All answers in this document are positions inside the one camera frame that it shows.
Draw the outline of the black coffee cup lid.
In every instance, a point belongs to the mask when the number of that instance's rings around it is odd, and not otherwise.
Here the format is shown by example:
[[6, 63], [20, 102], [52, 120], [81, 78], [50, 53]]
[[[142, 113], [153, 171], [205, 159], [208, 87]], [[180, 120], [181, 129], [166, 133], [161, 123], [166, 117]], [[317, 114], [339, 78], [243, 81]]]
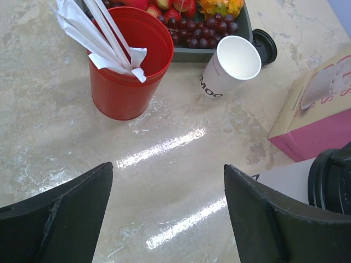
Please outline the black coffee cup lid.
[[253, 46], [256, 48], [263, 66], [273, 63], [278, 56], [278, 49], [269, 33], [262, 29], [255, 29], [253, 34]]

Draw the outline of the paper bag pink handles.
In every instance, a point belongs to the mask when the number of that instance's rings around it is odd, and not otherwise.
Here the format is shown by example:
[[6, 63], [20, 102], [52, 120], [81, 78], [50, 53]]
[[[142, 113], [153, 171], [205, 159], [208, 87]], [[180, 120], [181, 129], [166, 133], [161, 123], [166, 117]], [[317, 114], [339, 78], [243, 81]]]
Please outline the paper bag pink handles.
[[350, 142], [350, 47], [294, 81], [268, 139], [295, 162]]

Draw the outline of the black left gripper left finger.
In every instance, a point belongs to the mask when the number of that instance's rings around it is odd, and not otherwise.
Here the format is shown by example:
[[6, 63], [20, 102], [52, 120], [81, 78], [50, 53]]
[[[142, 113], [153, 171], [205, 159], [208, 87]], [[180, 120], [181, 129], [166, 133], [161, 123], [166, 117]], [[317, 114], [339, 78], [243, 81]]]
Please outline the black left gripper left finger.
[[113, 181], [102, 163], [1, 208], [1, 262], [92, 262]]

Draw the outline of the white paper coffee cup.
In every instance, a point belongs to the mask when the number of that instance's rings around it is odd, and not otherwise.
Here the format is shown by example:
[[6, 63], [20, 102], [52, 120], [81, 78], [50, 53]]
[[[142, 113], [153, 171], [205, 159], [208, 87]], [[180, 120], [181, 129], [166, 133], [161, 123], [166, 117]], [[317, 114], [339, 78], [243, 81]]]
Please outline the white paper coffee cup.
[[251, 178], [288, 197], [308, 204], [308, 179], [314, 160], [313, 158], [274, 168], [253, 175]]

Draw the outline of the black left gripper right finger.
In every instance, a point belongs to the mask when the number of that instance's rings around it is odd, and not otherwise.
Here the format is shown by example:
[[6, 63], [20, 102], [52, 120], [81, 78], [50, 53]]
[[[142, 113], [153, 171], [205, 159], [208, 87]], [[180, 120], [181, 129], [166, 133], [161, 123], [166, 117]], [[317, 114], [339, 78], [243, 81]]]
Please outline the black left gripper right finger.
[[233, 165], [224, 186], [241, 262], [350, 262], [350, 216], [283, 195]]

